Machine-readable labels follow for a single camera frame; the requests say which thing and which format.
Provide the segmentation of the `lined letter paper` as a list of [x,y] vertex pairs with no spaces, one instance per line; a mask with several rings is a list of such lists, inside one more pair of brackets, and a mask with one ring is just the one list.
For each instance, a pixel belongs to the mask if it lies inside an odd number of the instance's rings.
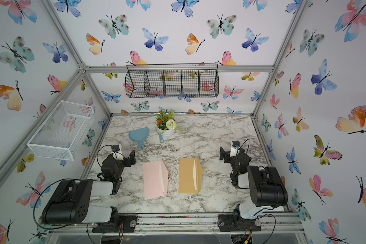
[[197,164],[196,160],[193,162],[193,183],[194,183],[194,190],[197,191]]
[[159,167],[159,180],[160,180],[161,191],[162,191],[163,195],[165,195],[166,190],[165,190],[165,186],[164,186],[164,171],[163,171],[162,167]]

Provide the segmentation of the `brown kraft envelope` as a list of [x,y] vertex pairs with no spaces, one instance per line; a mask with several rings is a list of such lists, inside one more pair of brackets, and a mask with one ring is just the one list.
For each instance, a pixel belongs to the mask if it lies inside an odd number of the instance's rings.
[[[197,164],[197,191],[194,190],[193,183],[193,162],[196,160]],[[179,168],[179,193],[181,194],[195,194],[200,193],[202,175],[204,169],[201,166],[199,158],[181,158]]]

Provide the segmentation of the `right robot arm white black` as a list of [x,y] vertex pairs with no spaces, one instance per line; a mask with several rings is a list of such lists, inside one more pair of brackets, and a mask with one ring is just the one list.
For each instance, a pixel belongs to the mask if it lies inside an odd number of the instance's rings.
[[288,192],[275,167],[251,165],[252,157],[242,148],[230,151],[220,148],[220,160],[230,164],[230,179],[237,189],[249,190],[250,198],[238,204],[234,217],[239,220],[255,220],[264,211],[272,211],[288,203]]

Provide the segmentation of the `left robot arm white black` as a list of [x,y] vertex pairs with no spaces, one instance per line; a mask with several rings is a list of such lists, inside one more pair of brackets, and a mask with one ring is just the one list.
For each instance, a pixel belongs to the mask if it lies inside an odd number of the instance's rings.
[[91,199],[118,193],[126,167],[136,163],[135,150],[129,157],[117,159],[111,153],[102,164],[101,178],[95,180],[61,180],[41,214],[46,225],[104,224],[114,218],[112,207],[91,204]]

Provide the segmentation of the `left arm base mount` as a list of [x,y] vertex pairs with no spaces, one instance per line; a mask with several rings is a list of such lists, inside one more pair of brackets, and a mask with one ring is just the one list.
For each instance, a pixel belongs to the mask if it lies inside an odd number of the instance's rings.
[[135,215],[115,215],[107,223],[100,223],[92,233],[134,233],[138,217]]

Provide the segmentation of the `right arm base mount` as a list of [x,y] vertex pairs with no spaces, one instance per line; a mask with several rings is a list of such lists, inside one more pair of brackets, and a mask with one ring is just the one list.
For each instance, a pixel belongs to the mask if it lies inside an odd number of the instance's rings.
[[232,213],[218,215],[217,226],[220,232],[259,232],[261,227],[255,224],[254,220],[246,220],[234,216]]

